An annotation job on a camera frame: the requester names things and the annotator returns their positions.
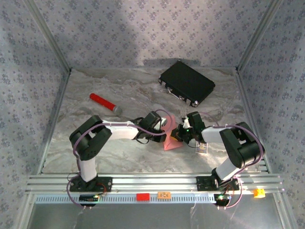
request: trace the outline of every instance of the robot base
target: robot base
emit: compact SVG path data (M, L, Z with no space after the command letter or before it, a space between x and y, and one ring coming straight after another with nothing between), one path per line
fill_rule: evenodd
M239 185L238 180L232 179L228 180L225 183L221 183L218 185L217 180L213 176L206 176L206 177L196 177L197 181L197 191L226 191L227 186L229 186L229 190L238 191Z
M96 176L89 182L85 182L81 176L72 180L70 185L70 192L111 192L112 177L98 177Z

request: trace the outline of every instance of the black box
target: black box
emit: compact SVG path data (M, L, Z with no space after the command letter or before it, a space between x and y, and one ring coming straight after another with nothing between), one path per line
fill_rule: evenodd
M177 61L163 72L159 83L176 98L197 107L214 89L215 84L199 72Z

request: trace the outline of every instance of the wallpaper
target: wallpaper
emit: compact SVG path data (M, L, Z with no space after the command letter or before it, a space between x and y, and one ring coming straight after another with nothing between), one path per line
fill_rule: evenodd
M0 229L13 227L37 172L63 76L23 2L8 2L0 2Z
M35 0L72 68L236 66L269 0Z
M242 73L273 172L305 228L305 2L284 0Z

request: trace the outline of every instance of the red cylinder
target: red cylinder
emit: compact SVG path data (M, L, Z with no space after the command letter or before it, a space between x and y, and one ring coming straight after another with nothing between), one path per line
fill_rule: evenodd
M109 110L112 110L115 108L115 105L113 103L110 103L108 100L103 99L102 97L99 97L97 94L95 93L91 93L90 94L90 98L99 103L100 105L107 107Z

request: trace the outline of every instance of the wire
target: wire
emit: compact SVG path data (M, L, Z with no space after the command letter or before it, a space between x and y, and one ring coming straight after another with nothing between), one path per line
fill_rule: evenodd
M226 190L224 193L226 193L226 192L229 190L229 187L231 187L231 189L232 189L232 191L233 191L233 194L230 195L230 196L232 197L232 196L234 195L234 192L235 192L235 190L234 190L234 188L233 188L232 185L228 184L228 185L227 185L227 190Z
M104 190L103 190L103 192L101 192L101 193L99 193L99 194L96 194L97 196L100 196L100 195L103 195L104 193L107 193L107 188L106 188L106 186L105 186L104 184L102 184L102 183L101 183L101 185L103 185Z
M242 195L243 195L243 185L242 185L242 181L240 180L239 177L234 177L234 178L236 178L236 179L238 180L239 184L240 184L240 195L239 195L239 197L238 197L238 199L237 199L237 201L236 201L235 203L233 203L232 205L228 206L229 203L230 203L230 202L229 202L229 203L227 204L226 208L232 208L232 207L236 206L236 205L239 203L239 201L242 199Z
M79 173L78 173L77 176L72 177L71 180L68 181L68 183L67 183L67 188L66 188L66 189L67 189L67 194L68 194L68 196L69 196L69 199L71 200L71 202L72 202L73 204L82 207L80 204L76 203L76 202L73 200L73 198L72 198L72 196L71 196L71 194L70 194L70 191L69 191L69 187L70 187L70 184L71 184L72 180L75 179L75 178L77 178L77 177L79 177L79 176L81 176L81 167L80 167L80 163L79 163L79 160L80 160L80 159L79 159L79 155L78 155L78 153L77 153L77 151L76 151L77 145L80 143L80 141L81 141L89 132L91 132L92 130L94 130L94 129L96 129L97 127L100 127L100 126L130 126L130 127L137 128L137 129L139 129L139 130L142 130L143 132L145 132L145 133L147 133L147 134L150 134L150 135L153 135L153 136L161 136L161 135L164 135L164 134L166 134L166 133L168 133L168 132L170 132L170 131L172 130L173 119L172 119L172 116L171 116L167 111L165 111L165 110L163 110L163 109L158 109L158 110L156 110L156 112L158 112L158 111L165 112L165 113L169 116L169 118L170 118L170 120L171 120L171 124L170 124L169 128L168 128L166 131L162 132L162 133L159 133L159 134L152 133L152 132L149 132L149 131L147 131L147 130L145 130L145 129L143 129L143 128L137 126L137 125L132 125L132 124L129 125L129 124L122 124L122 123L100 123L100 124L94 125L94 126L91 127L90 129L88 129L87 131L85 131L85 132L76 140L76 142L75 142L75 144L74 144L74 146L73 146L73 151L72 151L72 152L73 152L74 156L76 157L76 164L77 164L77 168L78 168Z
M146 145L147 143L149 143L149 139L147 140L147 142L141 142L138 138L135 139L138 143L141 143L143 145Z
M206 113L206 112L199 112L199 114L203 114L203 115L209 116L211 119L213 119L213 121L216 123L216 125L219 126L217 120L216 120L213 116L211 116L210 114L208 114L208 113ZM188 143L187 143L187 146L190 147L190 148L197 149L197 148L200 147L200 142L198 142L198 143L199 143L199 146L197 146L197 147L196 147L196 146L190 146Z
M72 196L71 196L71 194L70 194L70 191L69 191L71 182L72 182L75 178L78 178L79 176L80 176L80 173L78 173L77 176L72 177L71 180L68 181L66 190L67 190L67 194L68 194L68 197L69 197L69 199L71 200L71 202L72 202L73 204L75 204L76 206L80 207L80 208L84 208L81 204L76 203L76 202L74 201L74 199L72 198Z
M68 180L68 181L70 181L70 180L69 180L69 176L70 176L71 174L78 174L78 173L69 173L69 174L67 175L67 180Z
M231 202L231 199L229 199L229 201L228 201L227 205L225 206L225 208L228 207L228 205L230 204L230 202Z
M258 144L259 151L260 151L259 157L254 162L244 166L241 170L239 170L237 173L235 173L234 176L236 176L237 174L243 172L248 166L256 165L257 163L259 163L262 160L263 156L264 156L264 150L263 150L263 146L262 146L261 142L255 136L255 134L253 134L251 131L249 131L248 129L246 129L246 128L242 127L242 126L239 126L239 125L214 126L214 128L228 128L228 127L238 128L238 129L241 129L241 130L247 132L249 135L251 135L251 137L254 138L254 140Z

